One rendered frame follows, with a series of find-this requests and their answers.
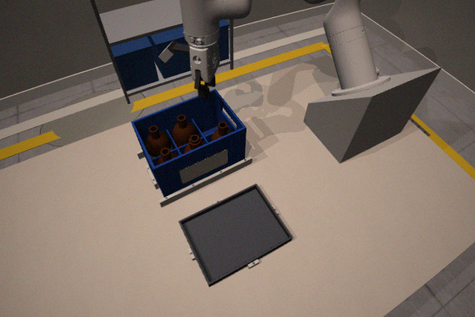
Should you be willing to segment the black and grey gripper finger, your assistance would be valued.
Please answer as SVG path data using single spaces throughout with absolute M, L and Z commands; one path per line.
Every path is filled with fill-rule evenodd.
M 208 86 L 211 86 L 211 87 L 215 87 L 216 86 L 216 83 L 215 83 L 215 75 L 212 79 L 212 81 L 210 83 L 208 83 Z
M 203 81 L 202 78 L 201 78 L 201 72 L 200 72 L 200 70 L 196 69 L 194 89 L 198 90 L 199 98 L 209 99 L 210 98 L 210 93 L 209 93 L 208 83 L 205 82 L 205 85 L 203 85 L 203 84 L 200 84 L 201 81 Z

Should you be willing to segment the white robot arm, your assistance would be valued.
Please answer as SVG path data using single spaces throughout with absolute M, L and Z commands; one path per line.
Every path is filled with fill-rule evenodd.
M 331 93 L 334 97 L 390 81 L 390 76 L 378 77 L 379 70 L 374 64 L 361 17 L 360 1 L 335 0 L 324 18 L 324 30 L 341 85 Z M 180 0 L 185 40 L 195 45 L 216 42 L 220 38 L 219 21 L 245 18 L 251 6 L 252 0 Z

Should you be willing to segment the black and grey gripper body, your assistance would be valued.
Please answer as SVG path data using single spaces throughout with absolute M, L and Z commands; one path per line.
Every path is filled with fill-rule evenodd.
M 216 42 L 211 45 L 188 43 L 190 45 L 190 66 L 193 80 L 195 79 L 196 69 L 198 69 L 204 82 L 210 83 L 212 81 L 220 64 L 218 40 Z

